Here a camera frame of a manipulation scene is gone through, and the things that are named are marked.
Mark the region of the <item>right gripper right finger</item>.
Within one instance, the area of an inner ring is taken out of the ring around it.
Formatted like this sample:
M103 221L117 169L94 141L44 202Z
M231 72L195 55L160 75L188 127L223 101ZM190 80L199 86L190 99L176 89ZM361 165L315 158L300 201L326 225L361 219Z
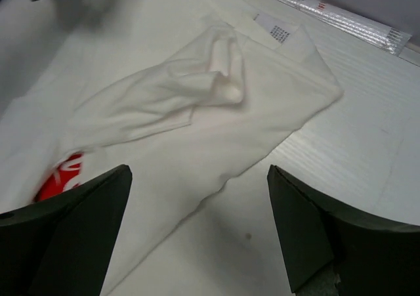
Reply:
M275 165L267 182L291 292L419 294L419 226L359 210Z

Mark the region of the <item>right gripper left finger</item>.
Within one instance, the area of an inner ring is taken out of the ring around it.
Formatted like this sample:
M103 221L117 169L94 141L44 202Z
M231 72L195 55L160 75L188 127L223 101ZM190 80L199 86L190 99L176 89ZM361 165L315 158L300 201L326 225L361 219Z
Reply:
M1 214L2 295L100 295L132 183L128 165Z

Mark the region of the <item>white Coca-Cola print t-shirt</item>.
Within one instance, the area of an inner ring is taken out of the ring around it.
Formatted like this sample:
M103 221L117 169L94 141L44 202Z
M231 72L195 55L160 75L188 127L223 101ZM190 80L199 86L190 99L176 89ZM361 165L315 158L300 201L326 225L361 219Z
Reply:
M121 163L108 295L202 200L342 95L303 27L277 42L239 0L1 3L1 210L74 154L71 188Z

